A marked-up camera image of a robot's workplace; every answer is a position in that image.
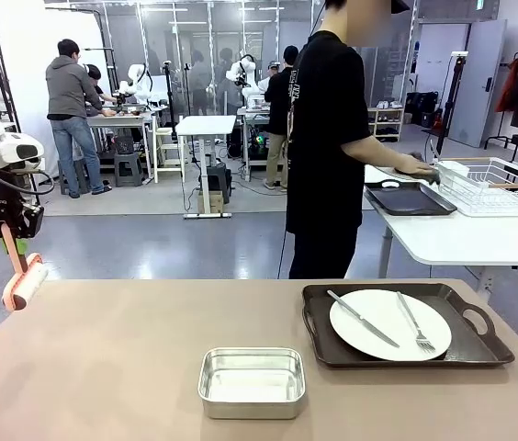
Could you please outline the person's gloved right hand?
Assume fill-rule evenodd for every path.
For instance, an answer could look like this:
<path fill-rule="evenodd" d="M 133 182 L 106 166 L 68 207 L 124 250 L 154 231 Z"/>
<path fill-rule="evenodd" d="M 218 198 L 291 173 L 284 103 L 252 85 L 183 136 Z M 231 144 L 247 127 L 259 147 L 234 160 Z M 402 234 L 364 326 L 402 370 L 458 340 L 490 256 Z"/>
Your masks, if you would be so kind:
<path fill-rule="evenodd" d="M 439 183 L 440 176 L 436 169 L 431 167 L 417 156 L 411 154 L 403 154 L 400 164 L 395 170 L 403 175 L 411 176 L 415 179 L 423 179 L 430 184 Z"/>

